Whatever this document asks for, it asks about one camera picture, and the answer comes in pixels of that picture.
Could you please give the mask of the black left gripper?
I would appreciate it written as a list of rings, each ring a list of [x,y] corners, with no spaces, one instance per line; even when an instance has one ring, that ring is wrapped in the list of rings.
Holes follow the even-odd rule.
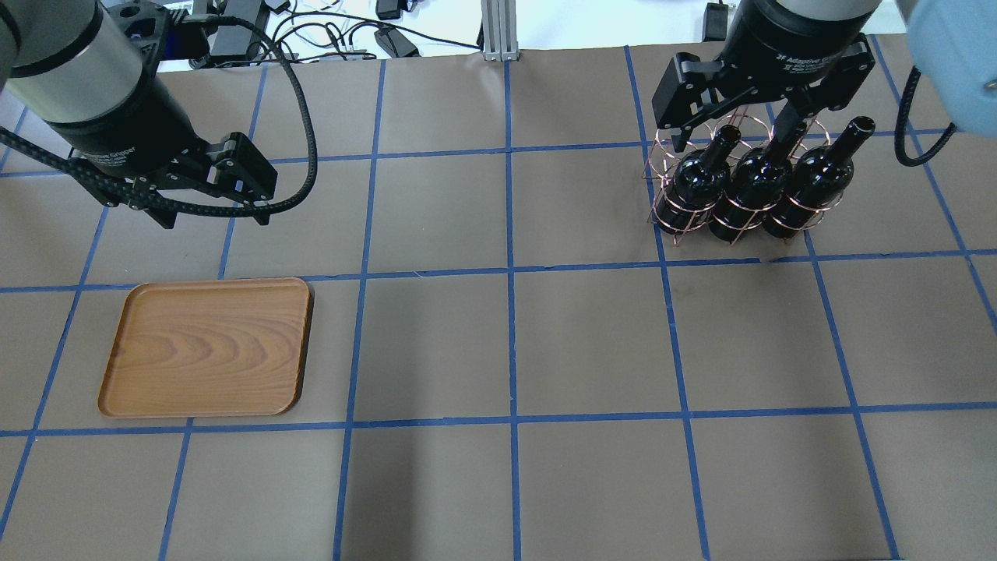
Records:
[[[147,74],[109,114],[52,128],[77,155],[49,155],[48,167],[70,175],[103,205],[127,203],[167,230],[195,204],[168,199],[164,189],[250,207],[271,201],[277,188],[277,170],[251,139],[243,132],[218,143],[200,138],[163,82]]]

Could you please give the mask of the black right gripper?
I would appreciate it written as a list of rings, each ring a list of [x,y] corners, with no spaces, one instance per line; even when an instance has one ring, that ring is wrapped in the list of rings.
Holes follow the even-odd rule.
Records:
[[[768,164],[788,169],[826,156],[805,146],[813,114],[838,111],[875,68],[861,30],[875,1],[742,1],[712,59],[674,55],[652,96],[659,131],[677,153],[692,132],[744,105],[787,100],[773,121]]]

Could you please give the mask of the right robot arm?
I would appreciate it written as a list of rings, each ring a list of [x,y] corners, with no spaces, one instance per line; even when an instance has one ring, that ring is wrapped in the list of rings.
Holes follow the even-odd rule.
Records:
[[[895,124],[895,156],[931,160],[957,130],[994,137],[996,11],[993,1],[901,1],[913,62]],[[698,125],[734,109],[784,100],[775,136],[786,139],[820,111],[847,107],[872,71],[862,28],[876,1],[742,1],[713,60],[681,52],[652,99],[659,130],[684,150]],[[932,80],[951,123],[925,155],[904,150],[913,93]]]

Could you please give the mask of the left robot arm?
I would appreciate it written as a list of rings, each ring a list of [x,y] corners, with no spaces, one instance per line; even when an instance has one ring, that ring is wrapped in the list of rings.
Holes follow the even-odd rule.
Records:
[[[209,52],[188,12],[152,1],[4,1],[2,82],[71,146],[61,157],[98,203],[127,203],[172,228],[167,189],[244,207],[270,201],[277,170],[243,132],[196,134],[157,77],[163,60]]]

